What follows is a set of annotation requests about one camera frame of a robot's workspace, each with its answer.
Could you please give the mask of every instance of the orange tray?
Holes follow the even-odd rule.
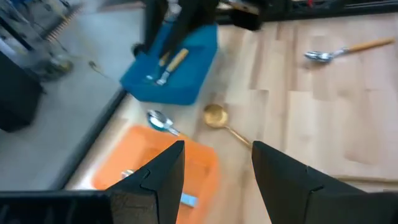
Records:
[[[185,137],[143,126],[133,126],[94,176],[93,185],[104,190],[121,180],[122,171],[138,170],[177,140],[185,141],[183,192],[197,198],[195,207],[180,203],[178,224],[203,223],[220,179],[214,150]]]

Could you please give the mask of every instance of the wooden handle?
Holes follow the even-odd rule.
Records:
[[[184,58],[187,56],[188,50],[187,49],[182,49],[170,62],[170,65],[167,66],[167,71],[172,72],[174,71],[175,68],[184,60]]]
[[[340,181],[352,181],[352,182],[365,182],[375,184],[398,184],[397,179],[377,178],[377,177],[355,177],[348,175],[334,175],[334,178]]]
[[[169,57],[170,52],[167,52],[163,57],[159,60],[159,66],[163,67],[166,64],[166,60]]]
[[[360,50],[366,50],[372,47],[378,47],[386,44],[394,43],[396,40],[395,38],[388,38],[388,39],[381,39],[381,40],[374,40],[367,43],[357,44],[350,48],[348,48],[348,52],[357,52]]]
[[[243,142],[249,150],[251,150],[252,146],[248,139],[240,135],[237,131],[235,131],[233,128],[230,128],[229,126],[226,126],[225,128],[228,129],[228,131],[230,131],[230,133],[232,133],[237,139]]]

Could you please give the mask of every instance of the blue object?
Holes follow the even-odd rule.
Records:
[[[191,195],[187,195],[185,193],[181,194],[181,203],[194,207],[197,204],[197,198]]]
[[[172,24],[165,23],[148,54],[140,53],[121,79],[124,89],[139,101],[190,105],[195,102],[217,51],[217,25],[203,26],[190,34],[177,49],[188,49],[188,55],[170,74],[163,86],[155,84],[167,65],[157,69],[163,41]],[[152,75],[155,80],[148,80]]]

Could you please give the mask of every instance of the golden spoon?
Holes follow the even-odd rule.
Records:
[[[211,128],[225,128],[232,133],[236,138],[243,142],[249,149],[251,149],[251,143],[245,137],[236,132],[233,128],[227,125],[228,113],[225,109],[216,104],[210,104],[205,107],[203,119],[205,123]]]

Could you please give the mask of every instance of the light wood surface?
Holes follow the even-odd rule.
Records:
[[[307,62],[308,50],[343,46],[398,32],[398,15],[271,22],[260,32],[219,29],[220,49],[192,106],[140,103],[128,96],[88,154],[68,189],[89,189],[95,170],[130,125],[161,110],[175,127],[211,146],[220,160],[220,189],[206,223],[270,223],[254,179],[250,152],[227,130],[203,124],[202,110],[218,103],[229,125],[330,175],[398,179],[397,45]],[[367,191],[394,184],[350,182]]]

